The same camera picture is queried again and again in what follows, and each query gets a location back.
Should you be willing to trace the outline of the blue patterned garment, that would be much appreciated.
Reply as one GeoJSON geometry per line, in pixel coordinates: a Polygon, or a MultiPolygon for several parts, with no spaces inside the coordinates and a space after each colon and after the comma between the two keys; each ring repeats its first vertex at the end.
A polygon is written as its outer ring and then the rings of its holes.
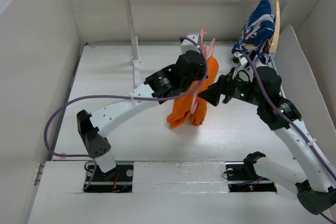
{"type": "Polygon", "coordinates": [[[275,20],[269,0],[260,0],[248,17],[239,40],[232,48],[232,54],[246,54],[251,61],[258,59],[263,65],[271,62],[270,40],[275,32],[275,20]]]}

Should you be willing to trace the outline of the orange trousers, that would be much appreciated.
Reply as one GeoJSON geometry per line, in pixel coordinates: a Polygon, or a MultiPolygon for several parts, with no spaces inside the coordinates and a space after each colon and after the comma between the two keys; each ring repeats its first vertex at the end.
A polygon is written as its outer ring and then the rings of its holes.
{"type": "Polygon", "coordinates": [[[208,78],[205,79],[199,89],[174,101],[172,113],[166,119],[170,125],[170,129],[176,128],[188,120],[190,120],[193,126],[203,124],[207,113],[207,102],[196,95],[214,83],[219,70],[219,64],[213,55],[207,58],[207,64],[208,78]]]}

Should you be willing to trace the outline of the beige hanger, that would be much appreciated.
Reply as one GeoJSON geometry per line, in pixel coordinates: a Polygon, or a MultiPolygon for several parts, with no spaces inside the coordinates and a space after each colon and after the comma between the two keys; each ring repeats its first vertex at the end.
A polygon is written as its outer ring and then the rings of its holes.
{"type": "Polygon", "coordinates": [[[280,3],[279,0],[272,1],[275,6],[274,34],[270,39],[267,40],[267,44],[269,46],[269,53],[273,55],[276,53],[280,34],[280,3]]]}

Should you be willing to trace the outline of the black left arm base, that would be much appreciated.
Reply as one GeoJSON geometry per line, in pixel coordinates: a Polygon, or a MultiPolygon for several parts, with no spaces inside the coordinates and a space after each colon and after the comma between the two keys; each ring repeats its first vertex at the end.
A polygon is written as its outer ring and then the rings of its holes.
{"type": "Polygon", "coordinates": [[[92,162],[85,163],[86,177],[83,191],[86,193],[131,193],[133,185],[133,163],[118,164],[118,171],[107,177],[92,162]]]}

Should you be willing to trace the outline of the white foam board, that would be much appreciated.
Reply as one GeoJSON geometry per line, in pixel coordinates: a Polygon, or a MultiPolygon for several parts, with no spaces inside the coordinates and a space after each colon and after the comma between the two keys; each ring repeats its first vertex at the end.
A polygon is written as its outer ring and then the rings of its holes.
{"type": "Polygon", "coordinates": [[[291,25],[287,25],[280,33],[273,62],[282,78],[286,98],[294,103],[309,134],[317,140],[325,156],[335,165],[335,127],[291,25]]]}

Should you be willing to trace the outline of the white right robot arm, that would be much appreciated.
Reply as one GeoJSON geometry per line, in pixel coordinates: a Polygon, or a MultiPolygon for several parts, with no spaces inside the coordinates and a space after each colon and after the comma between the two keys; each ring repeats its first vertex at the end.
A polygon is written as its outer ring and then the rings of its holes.
{"type": "Polygon", "coordinates": [[[287,146],[303,170],[294,170],[271,161],[264,153],[250,153],[241,172],[250,179],[267,178],[297,196],[305,210],[321,215],[335,205],[335,167],[309,134],[295,105],[280,94],[281,77],[268,66],[255,66],[241,53],[232,57],[235,67],[199,93],[213,106],[237,99],[257,107],[257,115],[287,146]]]}

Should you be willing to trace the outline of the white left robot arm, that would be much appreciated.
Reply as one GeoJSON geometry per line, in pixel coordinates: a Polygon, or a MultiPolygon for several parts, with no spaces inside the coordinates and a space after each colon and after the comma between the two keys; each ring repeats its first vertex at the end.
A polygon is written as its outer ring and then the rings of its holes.
{"type": "Polygon", "coordinates": [[[200,52],[200,42],[199,33],[187,34],[186,39],[181,40],[181,55],[176,63],[145,78],[129,93],[128,99],[118,99],[92,113],[86,110],[77,113],[78,133],[105,180],[114,179],[118,173],[107,136],[137,114],[185,93],[205,76],[205,58],[200,52]]]}

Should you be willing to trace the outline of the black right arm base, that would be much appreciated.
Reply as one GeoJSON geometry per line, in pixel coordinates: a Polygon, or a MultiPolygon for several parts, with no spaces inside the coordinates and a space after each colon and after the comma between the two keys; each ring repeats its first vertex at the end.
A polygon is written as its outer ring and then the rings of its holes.
{"type": "Polygon", "coordinates": [[[230,193],[276,193],[276,184],[267,178],[257,175],[249,175],[244,171],[244,163],[225,163],[226,170],[222,173],[222,178],[228,183],[230,193]]]}

